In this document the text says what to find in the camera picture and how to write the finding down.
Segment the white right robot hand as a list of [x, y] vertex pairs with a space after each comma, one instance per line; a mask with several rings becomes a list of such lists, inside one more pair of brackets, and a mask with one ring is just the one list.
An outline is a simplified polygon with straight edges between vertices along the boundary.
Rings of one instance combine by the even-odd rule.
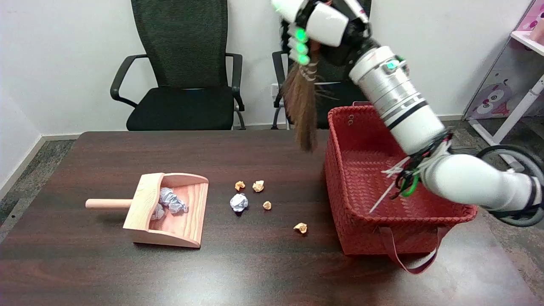
[[373, 48], [371, 24], [357, 0], [272, 0], [274, 10], [287, 23], [289, 58], [301, 65], [312, 59], [311, 44], [335, 66], [356, 62]]

